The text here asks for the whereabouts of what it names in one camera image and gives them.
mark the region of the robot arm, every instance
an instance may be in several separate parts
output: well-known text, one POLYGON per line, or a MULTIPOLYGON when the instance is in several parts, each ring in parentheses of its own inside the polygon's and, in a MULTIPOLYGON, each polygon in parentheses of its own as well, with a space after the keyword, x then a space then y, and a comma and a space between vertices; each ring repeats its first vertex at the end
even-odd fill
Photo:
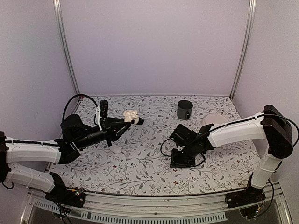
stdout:
POLYGON ((141 125, 144 122, 137 115, 137 111, 134 111, 134 116, 124 119, 109 118, 107 111, 108 101, 103 100, 100 104, 98 125, 95 127, 83 124, 77 114, 68 116, 60 125, 63 131, 62 139, 44 142, 23 141, 7 138, 4 132, 0 132, 0 183, 13 182, 40 189, 46 193, 48 200, 82 207, 85 200, 82 189, 68 190, 58 174, 39 172, 18 162, 71 163, 80 156, 78 150, 104 140, 112 146, 112 142, 117 141, 131 124, 141 125))
POLYGON ((244 140, 267 139, 268 150, 251 175, 246 190, 227 194, 226 202, 229 207, 264 200, 263 188, 268 179, 293 150, 291 125, 271 105, 265 106, 264 111, 252 117, 227 124, 203 126, 198 134, 179 125, 170 138, 178 146, 185 146, 181 151, 172 150, 171 166, 176 168, 194 166, 195 156, 216 147, 244 140))

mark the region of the wire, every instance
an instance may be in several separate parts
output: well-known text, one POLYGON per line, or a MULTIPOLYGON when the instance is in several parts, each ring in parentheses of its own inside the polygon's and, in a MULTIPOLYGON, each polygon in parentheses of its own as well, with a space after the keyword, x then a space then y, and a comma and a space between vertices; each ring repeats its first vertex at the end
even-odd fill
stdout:
POLYGON ((51 144, 47 142, 40 141, 22 141, 22 140, 13 140, 13 141, 5 141, 5 143, 21 143, 21 144, 36 144, 36 145, 44 145, 44 146, 59 146, 58 144, 51 144))
POLYGON ((265 214, 265 212, 270 208, 270 206, 273 202, 273 199, 274 199, 274 186, 273 186, 273 183, 270 180, 268 180, 268 181, 269 181, 269 183, 271 184, 271 187, 272 187, 272 198, 271 198, 271 201, 270 201, 268 207, 263 211, 263 213, 258 213, 256 217, 260 217, 261 215, 265 214))
POLYGON ((166 156, 166 157, 175 157, 175 156, 181 154, 181 151, 179 151, 179 152, 178 152, 177 154, 175 154, 175 155, 166 155, 166 154, 163 153, 163 151, 162 151, 162 147, 163 147, 164 143, 167 142, 168 140, 171 140, 171 139, 166 139, 166 140, 161 144, 161 146, 160 146, 160 152, 161 152, 161 154, 162 154, 163 156, 166 156))
POLYGON ((262 208, 264 207, 264 203, 265 203, 265 201, 262 200, 262 204, 261 204, 261 205, 258 207, 258 209, 257 209, 258 212, 260 211, 260 209, 262 209, 262 208))
POLYGON ((70 224, 72 224, 70 218, 67 216, 67 214, 65 213, 64 211, 64 207, 61 205, 61 204, 58 204, 57 202, 53 201, 55 203, 55 205, 57 205, 57 207, 59 208, 59 212, 60 212, 60 217, 61 217, 61 221, 64 223, 64 224, 67 224, 65 221, 64 221, 64 218, 62 217, 62 213, 64 214, 65 218, 69 221, 70 224))
POLYGON ((14 188, 14 183, 11 183, 11 187, 6 186, 3 182, 2 182, 2 185, 3 185, 5 188, 9 189, 9 190, 11 190, 12 188, 14 188))
MULTIPOLYGON (((72 96, 72 98, 70 98, 69 101, 66 103, 65 108, 64 108, 64 113, 63 113, 63 115, 62 115, 62 122, 64 122, 64 118, 65 118, 65 113, 66 113, 66 109, 67 109, 67 107, 69 106, 70 102, 71 102, 74 98, 76 98, 76 97, 86 97, 86 98, 90 99, 90 100, 94 103, 94 105, 95 105, 96 108, 98 108, 98 104, 97 104, 97 102, 96 102, 93 98, 91 98, 90 96, 88 96, 88 95, 86 95, 86 94, 81 94, 81 93, 80 93, 80 94, 76 94, 75 96, 72 96)), ((95 125, 98 125, 98 124, 96 123, 96 121, 95 121, 95 120, 96 120, 96 116, 97 116, 97 114, 94 115, 93 121, 94 121, 95 125)))
POLYGON ((206 161, 206 157, 205 157, 205 155, 204 155, 203 153, 200 153, 200 154, 201 154, 203 160, 202 160, 199 164, 191 165, 191 167, 197 167, 197 166, 203 164, 203 163, 206 161))

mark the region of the white panel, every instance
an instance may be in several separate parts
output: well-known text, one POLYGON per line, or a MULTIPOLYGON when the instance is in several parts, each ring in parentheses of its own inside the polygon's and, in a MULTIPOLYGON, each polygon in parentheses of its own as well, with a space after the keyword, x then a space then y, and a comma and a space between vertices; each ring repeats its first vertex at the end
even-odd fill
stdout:
MULTIPOLYGON (((262 113, 257 113, 249 118, 257 117, 261 114, 262 113)), ((261 125, 262 120, 263 117, 260 117, 219 128, 218 130, 211 132, 208 139, 213 147, 221 147, 223 145, 239 141, 265 139, 266 135, 263 130, 263 126, 261 125)), ((216 129, 222 125, 224 124, 214 125, 212 126, 212 129, 216 129)))
POLYGON ((260 165, 252 175, 251 186, 258 189, 264 188, 268 179, 277 170, 277 167, 282 160, 283 159, 278 159, 266 151, 260 165))
MULTIPOLYGON (((241 116, 273 104, 299 124, 299 1, 257 1, 256 17, 234 100, 241 116)), ((293 139, 297 137, 293 128, 293 139)), ((256 144, 263 154, 265 145, 256 144)), ((299 147, 278 170, 294 223, 299 220, 299 147)))
POLYGON ((44 192, 51 192, 55 186, 49 173, 36 171, 16 162, 10 163, 9 168, 11 171, 7 174, 5 182, 18 183, 44 192))
MULTIPOLYGON (((44 143, 56 144, 55 141, 47 141, 44 143)), ((61 152, 57 146, 24 144, 24 143, 6 143, 8 151, 6 153, 6 163, 37 161, 37 162, 59 162, 61 152)))
POLYGON ((88 94, 229 95, 247 0, 64 0, 67 41, 88 94))

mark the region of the table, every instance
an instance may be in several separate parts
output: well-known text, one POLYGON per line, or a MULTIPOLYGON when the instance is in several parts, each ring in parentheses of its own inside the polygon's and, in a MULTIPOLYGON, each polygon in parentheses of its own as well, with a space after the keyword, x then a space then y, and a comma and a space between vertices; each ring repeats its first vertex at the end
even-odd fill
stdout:
MULTIPOLYGON (((90 192, 118 195, 174 196, 196 195, 244 188, 260 158, 252 141, 238 142, 208 151, 206 162, 191 169, 170 168, 170 159, 160 153, 161 143, 169 138, 178 124, 199 130, 201 119, 219 113, 228 120, 239 119, 228 97, 204 96, 105 96, 93 97, 99 104, 109 101, 108 115, 123 118, 123 112, 136 109, 145 120, 133 125, 115 142, 122 148, 112 153, 102 142, 81 152, 71 164, 55 164, 51 172, 58 173, 68 187, 81 187, 90 192), (177 102, 187 99, 194 107, 189 120, 176 115, 177 102)), ((84 98, 76 111, 83 123, 94 126, 95 108, 84 98)), ((170 154, 174 144, 165 144, 170 154)))

